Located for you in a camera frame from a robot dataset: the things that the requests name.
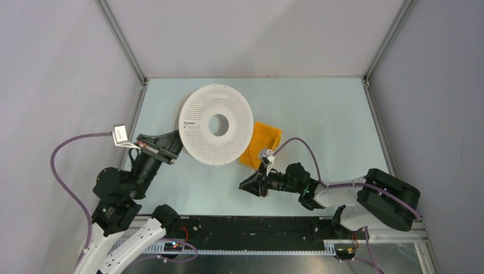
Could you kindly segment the white perforated cable spool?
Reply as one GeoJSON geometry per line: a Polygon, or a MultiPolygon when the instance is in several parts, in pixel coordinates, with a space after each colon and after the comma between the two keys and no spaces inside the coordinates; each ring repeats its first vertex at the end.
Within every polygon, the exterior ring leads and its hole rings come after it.
{"type": "Polygon", "coordinates": [[[184,148],[194,159],[210,166],[239,158],[251,141],[253,125],[249,103],[226,84],[209,84],[193,91],[178,114],[184,148]]]}

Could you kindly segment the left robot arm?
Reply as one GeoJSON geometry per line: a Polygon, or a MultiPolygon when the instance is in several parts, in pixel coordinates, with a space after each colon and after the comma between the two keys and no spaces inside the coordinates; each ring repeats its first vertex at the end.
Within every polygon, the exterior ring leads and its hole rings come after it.
{"type": "Polygon", "coordinates": [[[140,134],[132,143],[125,126],[115,126],[111,136],[116,146],[137,154],[130,157],[129,171],[109,167],[98,174],[93,193],[99,203],[91,216],[91,240],[75,273],[122,273],[149,245],[180,232],[180,215],[167,204],[159,205],[134,235],[111,250],[141,210],[136,201],[146,197],[161,165],[174,164],[183,149],[177,130],[155,136],[140,134]]]}

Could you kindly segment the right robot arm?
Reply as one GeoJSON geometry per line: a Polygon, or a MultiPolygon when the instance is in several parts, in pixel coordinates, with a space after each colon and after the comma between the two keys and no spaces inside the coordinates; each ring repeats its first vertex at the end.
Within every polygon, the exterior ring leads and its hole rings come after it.
{"type": "Polygon", "coordinates": [[[325,186],[311,178],[301,163],[290,164],[285,172],[261,164],[239,189],[261,198],[270,190],[296,193],[299,203],[310,211],[335,207],[332,231],[340,239],[364,227],[407,232],[419,219],[420,191],[377,168],[357,179],[325,186]]]}

